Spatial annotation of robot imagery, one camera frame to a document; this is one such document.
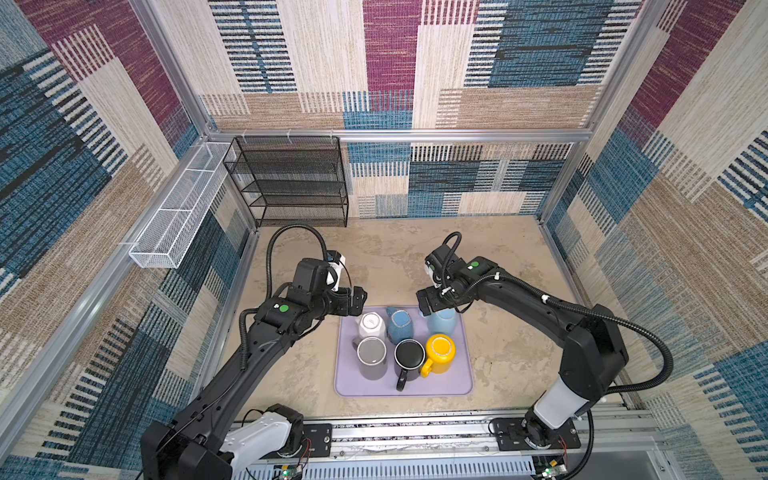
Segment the teal dotted floral mug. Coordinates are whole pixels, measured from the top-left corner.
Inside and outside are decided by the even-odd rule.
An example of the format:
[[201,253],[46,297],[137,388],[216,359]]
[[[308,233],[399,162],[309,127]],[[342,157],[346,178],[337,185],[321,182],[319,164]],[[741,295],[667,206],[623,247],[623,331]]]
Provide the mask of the teal dotted floral mug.
[[406,310],[387,307],[386,313],[389,316],[387,336],[394,345],[397,345],[402,340],[411,339],[414,336],[413,321]]

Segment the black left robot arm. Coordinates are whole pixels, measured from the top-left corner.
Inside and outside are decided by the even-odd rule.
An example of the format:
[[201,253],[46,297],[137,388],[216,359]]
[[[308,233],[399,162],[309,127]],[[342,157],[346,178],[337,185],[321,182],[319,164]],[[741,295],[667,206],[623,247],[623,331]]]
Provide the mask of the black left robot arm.
[[360,286],[339,284],[346,262],[329,251],[304,258],[292,281],[239,317],[241,346],[205,388],[167,424],[154,421],[140,440],[143,479],[232,479],[262,457],[296,453],[303,417],[280,404],[244,428],[232,424],[270,368],[328,315],[357,316],[367,299]]

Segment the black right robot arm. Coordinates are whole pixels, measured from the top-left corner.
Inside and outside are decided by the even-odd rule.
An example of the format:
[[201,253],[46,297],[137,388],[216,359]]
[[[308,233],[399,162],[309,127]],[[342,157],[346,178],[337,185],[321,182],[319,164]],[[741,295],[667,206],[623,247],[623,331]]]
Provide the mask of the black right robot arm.
[[445,247],[426,257],[425,271],[433,285],[417,292],[423,315],[482,301],[518,317],[562,349],[556,380],[521,422],[534,449],[549,447],[571,417],[606,396],[628,363],[618,326],[604,319],[610,311],[603,307],[562,302],[484,257],[466,262]]

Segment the grey mug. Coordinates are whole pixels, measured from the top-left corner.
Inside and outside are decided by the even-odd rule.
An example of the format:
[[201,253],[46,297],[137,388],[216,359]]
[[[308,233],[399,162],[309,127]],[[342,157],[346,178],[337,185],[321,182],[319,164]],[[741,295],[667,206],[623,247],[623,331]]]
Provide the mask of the grey mug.
[[356,355],[360,374],[367,380],[381,379],[387,372],[387,345],[379,337],[365,337],[357,342]]

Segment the black mug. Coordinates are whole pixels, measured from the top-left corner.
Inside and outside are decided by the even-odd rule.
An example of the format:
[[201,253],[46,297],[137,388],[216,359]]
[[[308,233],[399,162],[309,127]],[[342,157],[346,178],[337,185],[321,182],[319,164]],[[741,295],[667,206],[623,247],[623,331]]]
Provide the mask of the black mug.
[[394,360],[398,376],[396,383],[398,392],[403,392],[408,382],[412,382],[420,376],[420,370],[425,359],[425,348],[416,339],[405,339],[395,346]]

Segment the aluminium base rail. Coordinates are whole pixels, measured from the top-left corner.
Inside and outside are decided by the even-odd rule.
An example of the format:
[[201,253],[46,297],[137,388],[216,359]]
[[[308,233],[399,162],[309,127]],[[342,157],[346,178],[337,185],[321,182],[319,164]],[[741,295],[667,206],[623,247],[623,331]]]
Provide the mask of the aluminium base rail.
[[[264,412],[248,411],[238,430]],[[500,451],[488,430],[519,410],[305,418],[330,423],[326,458],[253,461],[232,479],[679,479],[683,472],[651,415],[622,406],[573,419],[579,449]]]

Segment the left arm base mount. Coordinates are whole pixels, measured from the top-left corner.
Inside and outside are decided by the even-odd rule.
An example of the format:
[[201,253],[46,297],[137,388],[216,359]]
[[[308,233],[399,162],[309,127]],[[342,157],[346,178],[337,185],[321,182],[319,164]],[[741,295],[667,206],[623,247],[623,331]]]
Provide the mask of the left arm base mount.
[[284,417],[290,423],[290,430],[285,444],[277,451],[264,455],[263,459],[326,458],[330,455],[330,423],[307,423],[303,414],[282,404],[268,407],[267,413]]

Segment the yellow mug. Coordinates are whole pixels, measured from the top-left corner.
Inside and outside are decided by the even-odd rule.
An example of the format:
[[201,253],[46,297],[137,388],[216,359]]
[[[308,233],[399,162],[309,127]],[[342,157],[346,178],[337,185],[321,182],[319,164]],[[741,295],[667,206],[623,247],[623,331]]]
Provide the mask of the yellow mug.
[[420,370],[424,378],[446,373],[456,356],[457,348],[449,336],[435,334],[427,340],[425,352],[426,359]]

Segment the light blue mug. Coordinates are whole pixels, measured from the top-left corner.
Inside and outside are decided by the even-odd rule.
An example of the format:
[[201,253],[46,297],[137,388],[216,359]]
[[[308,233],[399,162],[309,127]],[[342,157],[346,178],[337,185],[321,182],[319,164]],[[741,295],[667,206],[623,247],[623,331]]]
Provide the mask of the light blue mug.
[[458,325],[459,314],[454,309],[444,309],[427,317],[427,328],[431,335],[452,337]]

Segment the white pink mug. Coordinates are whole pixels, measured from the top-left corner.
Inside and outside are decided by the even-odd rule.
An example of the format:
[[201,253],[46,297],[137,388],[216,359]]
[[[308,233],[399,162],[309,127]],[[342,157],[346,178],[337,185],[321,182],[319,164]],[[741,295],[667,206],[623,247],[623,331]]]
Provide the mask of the white pink mug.
[[381,340],[386,339],[386,324],[384,319],[377,312],[366,312],[355,319],[357,325],[357,336],[352,344],[356,347],[363,339],[376,337]]

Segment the lavender tray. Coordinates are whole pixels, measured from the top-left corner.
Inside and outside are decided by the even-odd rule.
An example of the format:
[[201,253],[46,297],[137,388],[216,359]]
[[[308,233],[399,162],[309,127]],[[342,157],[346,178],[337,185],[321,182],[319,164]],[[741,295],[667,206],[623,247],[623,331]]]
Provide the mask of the lavender tray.
[[340,321],[335,391],[343,397],[462,396],[473,389],[460,314],[367,307]]

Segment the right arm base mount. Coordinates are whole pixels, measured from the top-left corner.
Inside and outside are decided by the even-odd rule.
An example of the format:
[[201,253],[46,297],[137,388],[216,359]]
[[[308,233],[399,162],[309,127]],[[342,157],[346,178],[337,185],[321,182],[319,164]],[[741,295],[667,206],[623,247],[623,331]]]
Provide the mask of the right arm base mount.
[[489,433],[500,451],[533,451],[579,449],[582,442],[572,420],[552,429],[532,415],[525,417],[496,417],[488,424]]

